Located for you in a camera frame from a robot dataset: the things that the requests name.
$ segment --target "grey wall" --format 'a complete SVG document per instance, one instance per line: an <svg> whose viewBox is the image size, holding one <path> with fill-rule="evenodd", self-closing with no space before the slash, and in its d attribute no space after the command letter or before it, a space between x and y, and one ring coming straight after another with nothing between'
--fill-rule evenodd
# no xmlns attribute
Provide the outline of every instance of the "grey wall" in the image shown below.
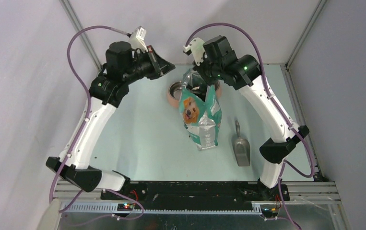
<svg viewBox="0 0 366 230"><path fill-rule="evenodd" d="M290 69L321 167L366 229L366 1L329 1Z"/></svg>
<svg viewBox="0 0 366 230"><path fill-rule="evenodd" d="M74 29L58 0L0 0L0 230L34 230L54 174L44 165L71 136L85 103L71 73ZM80 76L96 69L81 42Z"/></svg>

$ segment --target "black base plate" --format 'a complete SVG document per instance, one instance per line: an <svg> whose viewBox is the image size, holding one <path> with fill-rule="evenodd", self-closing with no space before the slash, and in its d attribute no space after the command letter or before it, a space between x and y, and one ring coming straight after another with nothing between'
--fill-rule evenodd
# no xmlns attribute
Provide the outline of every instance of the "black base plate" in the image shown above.
<svg viewBox="0 0 366 230"><path fill-rule="evenodd" d="M132 181L120 192L135 199L132 190L145 209L159 210L252 210L252 201L273 201L278 194L277 186L261 188L255 182ZM287 186L282 184L282 192L285 191ZM283 198L288 201L289 193ZM101 193L101 199L123 200L110 192Z"/></svg>

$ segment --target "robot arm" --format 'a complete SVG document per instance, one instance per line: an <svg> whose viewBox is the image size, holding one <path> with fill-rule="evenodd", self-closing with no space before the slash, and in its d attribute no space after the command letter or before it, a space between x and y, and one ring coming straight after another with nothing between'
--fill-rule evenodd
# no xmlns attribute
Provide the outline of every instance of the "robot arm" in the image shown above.
<svg viewBox="0 0 366 230"><path fill-rule="evenodd" d="M290 119L293 128L299 130L303 138L309 133L308 128L299 126L290 118L272 92L269 83L268 89L271 96L268 96L262 82L259 63L251 55L244 55L238 59L226 37L218 36L207 42L194 38L188 46L184 47L184 52L187 55L193 54L194 70L208 85L222 80L233 86L252 104L267 125L271 138L260 147L260 153L265 159L260 182L267 188L275 187L283 160L300 139L292 132L271 99L275 99Z"/></svg>
<svg viewBox="0 0 366 230"><path fill-rule="evenodd" d="M46 166L57 172L63 159L69 155L60 176L86 192L96 188L119 191L128 177L115 171L102 171L91 167L90 158L95 144L109 118L119 107L122 98L129 92L129 85L147 77L157 79L175 66L156 54L152 46L146 46L146 30L137 28L129 42L114 42L106 51L106 64L91 83L90 118L78 137L73 151L70 144L85 120L87 105L65 149L59 157L49 157Z"/></svg>

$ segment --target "cable tie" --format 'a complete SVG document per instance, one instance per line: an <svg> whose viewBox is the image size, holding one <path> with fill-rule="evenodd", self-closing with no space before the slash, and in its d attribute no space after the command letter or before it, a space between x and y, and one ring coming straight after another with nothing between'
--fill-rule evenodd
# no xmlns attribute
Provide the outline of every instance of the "cable tie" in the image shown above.
<svg viewBox="0 0 366 230"><path fill-rule="evenodd" d="M270 96L268 96L268 100L270 100L274 96L275 96L274 93L272 93Z"/></svg>

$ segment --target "black mount bracket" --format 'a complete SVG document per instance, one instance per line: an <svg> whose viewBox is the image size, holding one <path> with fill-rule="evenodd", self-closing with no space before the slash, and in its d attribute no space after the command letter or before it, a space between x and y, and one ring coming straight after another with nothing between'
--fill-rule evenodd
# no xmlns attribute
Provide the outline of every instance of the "black mount bracket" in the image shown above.
<svg viewBox="0 0 366 230"><path fill-rule="evenodd" d="M61 162L59 157L49 157L46 161L46 166L55 173L57 173L60 165ZM60 173L60 177L89 193L93 191L101 181L102 171L91 166L89 166L88 169L78 170L75 169L75 167L65 165Z"/></svg>
<svg viewBox="0 0 366 230"><path fill-rule="evenodd" d="M298 133L302 138L305 138L310 130L307 126L299 126ZM271 138L267 140L260 148L259 151L262 156L270 163L279 164L283 158L290 154L295 149L296 144L300 142L300 139L294 135L292 138L288 138L286 142L275 143Z"/></svg>

